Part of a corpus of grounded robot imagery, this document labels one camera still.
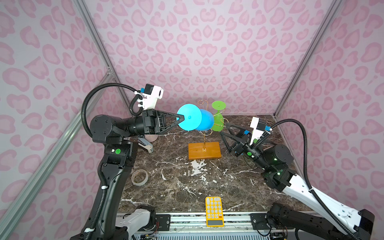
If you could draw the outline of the blue wine glass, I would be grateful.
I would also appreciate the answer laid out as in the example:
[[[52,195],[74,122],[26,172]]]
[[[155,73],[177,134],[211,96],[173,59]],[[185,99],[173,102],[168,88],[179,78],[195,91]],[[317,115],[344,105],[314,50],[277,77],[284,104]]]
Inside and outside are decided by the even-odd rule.
[[[177,114],[185,116],[185,120],[179,124],[179,127],[185,131],[196,130],[202,121],[201,109],[193,104],[183,105]]]

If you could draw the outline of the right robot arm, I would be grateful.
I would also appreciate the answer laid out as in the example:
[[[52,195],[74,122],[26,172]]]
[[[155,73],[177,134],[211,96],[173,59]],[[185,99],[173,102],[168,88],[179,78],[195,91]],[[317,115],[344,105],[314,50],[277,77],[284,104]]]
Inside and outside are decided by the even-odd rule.
[[[284,144],[261,149],[272,130],[283,123],[297,124],[304,139],[304,176],[290,169],[294,157]],[[294,211],[281,204],[273,204],[265,219],[271,227],[295,229],[295,235],[303,231],[324,240],[369,240],[371,239],[375,215],[370,211],[356,210],[324,194],[310,183],[307,171],[308,139],[304,126],[297,120],[278,121],[271,127],[262,124],[261,138],[253,140],[246,129],[230,123],[225,124],[226,132],[221,138],[230,154],[250,159],[261,168],[266,185],[295,198],[318,213],[318,216]]]

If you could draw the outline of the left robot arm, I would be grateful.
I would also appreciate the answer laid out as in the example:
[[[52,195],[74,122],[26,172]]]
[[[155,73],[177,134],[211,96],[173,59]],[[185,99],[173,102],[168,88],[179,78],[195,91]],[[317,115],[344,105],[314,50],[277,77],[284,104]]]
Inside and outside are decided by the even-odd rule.
[[[156,230],[154,207],[141,206],[128,216],[126,227],[117,227],[116,218],[127,179],[134,166],[139,144],[129,137],[162,135],[185,120],[183,115],[145,110],[140,116],[121,119],[108,115],[95,116],[87,123],[86,109],[81,110],[82,123],[93,142],[104,145],[97,175],[100,186],[80,234],[73,240],[129,240],[141,228]]]

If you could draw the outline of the orange wooden rack base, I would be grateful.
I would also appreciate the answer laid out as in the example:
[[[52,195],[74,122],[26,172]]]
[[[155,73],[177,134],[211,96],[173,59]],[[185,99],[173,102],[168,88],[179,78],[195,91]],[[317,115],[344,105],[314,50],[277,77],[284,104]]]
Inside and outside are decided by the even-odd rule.
[[[219,142],[190,143],[188,151],[188,158],[191,161],[220,159],[222,157]]]

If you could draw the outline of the pink metal pen bucket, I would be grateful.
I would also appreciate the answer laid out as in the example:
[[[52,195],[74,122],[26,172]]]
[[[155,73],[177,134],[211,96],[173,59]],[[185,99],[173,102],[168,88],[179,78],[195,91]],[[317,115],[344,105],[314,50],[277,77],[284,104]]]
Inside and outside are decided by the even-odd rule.
[[[145,135],[145,139],[152,143],[158,139],[158,135]]]

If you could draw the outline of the cream and blue stapler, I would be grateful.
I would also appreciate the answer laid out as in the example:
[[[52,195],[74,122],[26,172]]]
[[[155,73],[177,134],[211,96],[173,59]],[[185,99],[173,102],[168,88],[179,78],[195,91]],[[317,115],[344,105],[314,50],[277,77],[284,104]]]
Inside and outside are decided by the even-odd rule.
[[[138,138],[139,147],[148,151],[149,154],[154,152],[154,147],[152,143],[147,141],[145,138]]]

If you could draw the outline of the tape roll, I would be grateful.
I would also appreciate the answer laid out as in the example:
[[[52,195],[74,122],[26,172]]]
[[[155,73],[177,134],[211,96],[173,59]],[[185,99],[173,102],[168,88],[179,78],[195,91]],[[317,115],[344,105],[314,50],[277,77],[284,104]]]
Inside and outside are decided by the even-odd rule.
[[[148,182],[149,174],[146,170],[137,170],[131,176],[131,181],[134,186],[140,187]]]

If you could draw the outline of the yellow calculator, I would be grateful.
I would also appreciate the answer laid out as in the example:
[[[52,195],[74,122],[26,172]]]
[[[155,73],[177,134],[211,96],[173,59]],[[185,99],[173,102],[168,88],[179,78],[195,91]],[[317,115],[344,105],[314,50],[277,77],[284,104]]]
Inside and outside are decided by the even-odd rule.
[[[207,227],[224,227],[225,223],[221,197],[206,197],[205,205]]]

